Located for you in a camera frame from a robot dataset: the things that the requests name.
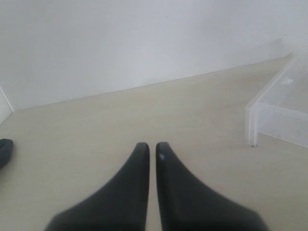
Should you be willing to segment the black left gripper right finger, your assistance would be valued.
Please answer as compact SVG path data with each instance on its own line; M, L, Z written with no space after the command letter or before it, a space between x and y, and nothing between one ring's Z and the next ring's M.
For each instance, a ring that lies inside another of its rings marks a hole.
M202 183L167 142L156 145L156 185L164 231L268 230L258 213Z

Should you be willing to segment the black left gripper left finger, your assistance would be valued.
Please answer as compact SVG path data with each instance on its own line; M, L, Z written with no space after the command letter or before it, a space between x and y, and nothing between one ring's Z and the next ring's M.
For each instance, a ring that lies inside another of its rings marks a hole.
M46 230L145 230L149 176L149 146L145 142L139 142L121 169L102 188L56 215Z

